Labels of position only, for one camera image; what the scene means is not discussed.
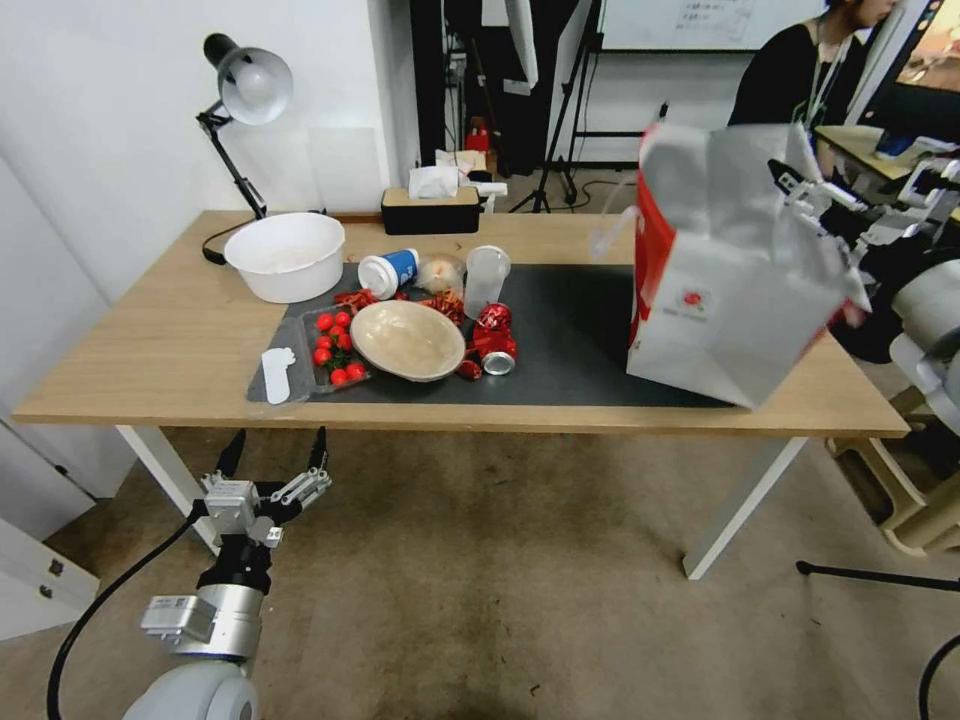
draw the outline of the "tissue box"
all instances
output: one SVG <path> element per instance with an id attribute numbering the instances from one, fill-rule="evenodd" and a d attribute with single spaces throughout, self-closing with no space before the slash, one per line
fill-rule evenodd
<path id="1" fill-rule="evenodd" d="M 380 203 L 387 235 L 443 235 L 476 232 L 480 226 L 480 196 L 462 187 L 457 196 L 433 200 L 411 198 L 406 188 L 387 188 Z"/>

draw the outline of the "gray mat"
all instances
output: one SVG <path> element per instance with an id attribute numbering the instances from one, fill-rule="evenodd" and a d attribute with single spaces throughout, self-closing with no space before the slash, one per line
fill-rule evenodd
<path id="1" fill-rule="evenodd" d="M 308 401 L 726 407 L 624 372 L 633 303 L 631 273 L 623 265 L 514 265 L 500 297 L 513 311 L 518 345 L 517 367 L 509 375 L 484 375 L 477 382 L 453 375 L 420 384 L 377 372 L 354 387 L 314 393 Z M 290 328 L 295 326 L 291 320 L 332 305 L 335 294 L 357 288 L 356 265 L 344 265 L 343 278 L 332 291 L 289 306 L 270 347 L 289 344 Z M 470 337 L 471 321 L 463 331 Z M 266 401 L 259 364 L 247 398 Z"/>

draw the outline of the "desk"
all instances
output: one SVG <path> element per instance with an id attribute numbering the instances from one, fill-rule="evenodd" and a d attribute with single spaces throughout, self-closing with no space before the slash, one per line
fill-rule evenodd
<path id="1" fill-rule="evenodd" d="M 873 150 L 883 130 L 866 125 L 825 125 L 816 128 L 813 133 L 880 182 L 897 180 L 913 172 L 921 155 L 913 145 L 894 160 L 881 160 L 873 154 Z M 960 223 L 960 208 L 954 210 L 950 217 Z"/>
<path id="2" fill-rule="evenodd" d="M 664 433 L 770 437 L 756 476 L 746 478 L 684 558 L 699 578 L 780 477 L 807 438 L 900 437 L 900 416 L 830 337 L 819 340 L 764 407 L 536 407 L 418 404 L 269 406 L 246 400 L 260 353 L 285 307 L 257 300 L 229 268 L 204 262 L 202 239 L 244 219 L 205 212 L 27 397 L 26 423 L 116 425 L 185 514 L 202 497 L 160 426 L 449 430 L 537 433 Z M 387 236 L 375 224 L 348 224 L 347 260 L 415 246 L 458 255 L 503 247 L 514 263 L 589 262 L 589 215 L 482 215 L 473 235 Z M 605 262 L 630 264 L 625 231 Z M 198 531 L 211 547 L 213 528 Z"/>

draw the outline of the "shopping bag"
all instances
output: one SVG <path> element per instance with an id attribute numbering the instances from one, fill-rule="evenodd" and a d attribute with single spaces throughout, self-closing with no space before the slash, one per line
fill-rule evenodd
<path id="1" fill-rule="evenodd" d="M 848 298 L 865 302 L 838 239 L 786 202 L 771 159 L 821 180 L 800 125 L 647 132 L 636 204 L 592 240 L 599 257 L 636 223 L 628 374 L 755 408 Z"/>

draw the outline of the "black shirt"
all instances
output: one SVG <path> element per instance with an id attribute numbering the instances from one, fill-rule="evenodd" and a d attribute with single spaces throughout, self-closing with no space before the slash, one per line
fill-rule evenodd
<path id="1" fill-rule="evenodd" d="M 792 25 L 774 35 L 754 55 L 740 81 L 730 125 L 803 122 L 810 103 L 817 52 L 804 25 Z M 844 123 L 866 61 L 867 51 L 854 37 L 812 127 Z M 831 65 L 820 64 L 818 92 Z"/>

